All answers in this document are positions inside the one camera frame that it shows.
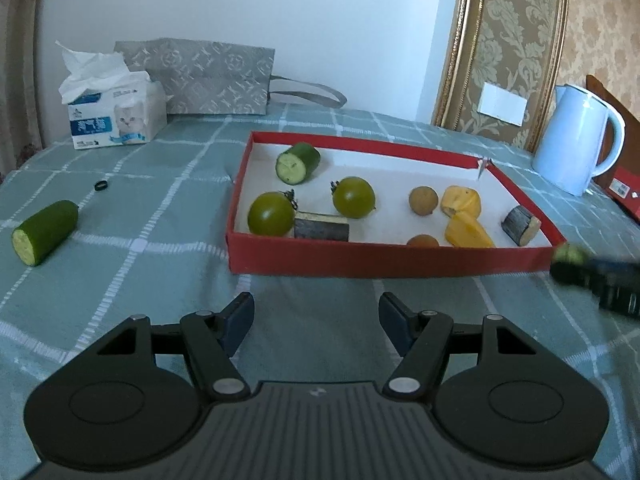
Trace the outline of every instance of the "white sticker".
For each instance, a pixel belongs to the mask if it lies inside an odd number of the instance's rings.
[[[478,103],[478,113],[522,126],[526,108],[527,100],[524,97],[491,83],[484,83]]]
[[[620,182],[618,179],[614,178],[609,189],[612,190],[616,195],[620,198],[626,198],[629,194],[629,186],[624,182]]]

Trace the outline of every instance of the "white kettle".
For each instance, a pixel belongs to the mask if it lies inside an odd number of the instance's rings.
[[[613,124],[613,145],[596,166],[607,121]],[[532,166],[552,184],[580,196],[594,176],[615,164],[624,140],[625,121],[613,106],[579,86],[556,86],[556,110]]]

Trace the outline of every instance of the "teal tablecloth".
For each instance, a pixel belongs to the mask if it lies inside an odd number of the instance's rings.
[[[596,187],[575,198],[530,169],[521,150],[481,137],[357,110],[272,104],[264,117],[174,118],[149,144],[76,152],[60,142],[0,187],[0,479],[36,463],[22,424],[29,392],[67,359],[133,313],[155,324],[239,291],[256,300],[234,361],[247,380],[383,380],[398,355],[377,320],[384,290],[415,310],[479,323],[499,312],[589,378],[610,423],[596,462],[617,479],[640,478],[640,324],[597,309],[590,293],[548,274],[429,280],[235,276],[225,218],[251,130],[391,140],[490,156],[570,240],[600,254],[640,258],[640,230]],[[106,178],[109,188],[96,193]],[[78,230],[41,266],[26,268],[10,233],[49,203],[80,205]],[[472,364],[460,357],[452,370]],[[186,374],[178,359],[160,365]]]

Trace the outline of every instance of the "tissue box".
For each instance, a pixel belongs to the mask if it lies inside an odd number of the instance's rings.
[[[84,94],[68,111],[76,150],[142,144],[166,126],[166,95],[158,81],[140,81]]]

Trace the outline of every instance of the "kettle lid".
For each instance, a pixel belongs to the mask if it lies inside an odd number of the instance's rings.
[[[587,90],[586,88],[582,88],[581,86],[574,85],[574,84],[571,84],[571,83],[567,83],[564,86],[569,86],[569,87],[571,87],[571,88],[573,88],[573,89],[585,94],[588,98],[596,100],[597,102],[599,102],[603,106],[609,106],[609,104],[603,98],[598,97],[596,94],[594,94],[590,90]]]

